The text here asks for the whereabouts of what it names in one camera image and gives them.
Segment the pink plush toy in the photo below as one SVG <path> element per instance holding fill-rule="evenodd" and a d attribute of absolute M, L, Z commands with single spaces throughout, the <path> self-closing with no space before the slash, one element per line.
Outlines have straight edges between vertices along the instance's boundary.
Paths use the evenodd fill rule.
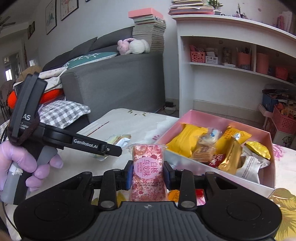
<path fill-rule="evenodd" d="M 120 55 L 125 55 L 127 53 L 127 51 L 129 50 L 129 42 L 133 40 L 135 39 L 129 38 L 125 40 L 119 40 L 117 42 L 117 50 L 119 51 Z"/>

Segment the pink book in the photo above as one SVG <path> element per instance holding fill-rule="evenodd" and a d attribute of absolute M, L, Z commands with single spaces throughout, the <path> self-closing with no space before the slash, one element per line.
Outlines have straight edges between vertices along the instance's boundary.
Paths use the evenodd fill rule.
<path fill-rule="evenodd" d="M 136 18 L 136 17 L 146 16 L 146 15 L 154 15 L 156 17 L 163 19 L 163 15 L 160 12 L 156 11 L 152 7 L 133 10 L 133 11 L 128 12 L 129 18 Z"/>

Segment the chair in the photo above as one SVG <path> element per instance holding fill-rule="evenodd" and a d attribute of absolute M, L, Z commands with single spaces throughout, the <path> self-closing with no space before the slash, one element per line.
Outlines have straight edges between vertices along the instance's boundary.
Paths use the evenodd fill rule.
<path fill-rule="evenodd" d="M 4 118 L 4 121 L 8 120 L 11 116 L 11 110 L 7 104 L 8 95 L 12 92 L 14 80 L 9 80 L 4 82 L 4 84 L 0 87 L 0 108 Z"/>

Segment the framed picture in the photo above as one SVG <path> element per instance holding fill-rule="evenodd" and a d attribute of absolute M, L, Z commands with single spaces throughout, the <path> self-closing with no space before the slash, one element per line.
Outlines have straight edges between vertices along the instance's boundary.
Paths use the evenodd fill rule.
<path fill-rule="evenodd" d="M 45 9 L 46 34 L 57 26 L 57 0 L 51 0 Z"/>
<path fill-rule="evenodd" d="M 32 34 L 35 31 L 35 21 L 30 25 L 30 35 L 32 36 Z"/>
<path fill-rule="evenodd" d="M 27 33 L 28 33 L 28 39 L 31 37 L 31 25 L 27 28 Z"/>
<path fill-rule="evenodd" d="M 61 0 L 61 20 L 68 17 L 78 7 L 78 0 Z"/>

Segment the doorway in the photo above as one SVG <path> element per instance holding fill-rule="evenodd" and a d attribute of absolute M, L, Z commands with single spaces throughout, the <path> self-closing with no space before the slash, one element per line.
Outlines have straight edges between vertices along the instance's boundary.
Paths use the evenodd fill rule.
<path fill-rule="evenodd" d="M 7 57 L 4 57 L 4 68 L 6 80 L 17 80 L 20 73 L 22 72 L 22 68 L 20 65 L 20 55 L 19 53 L 14 53 Z"/>

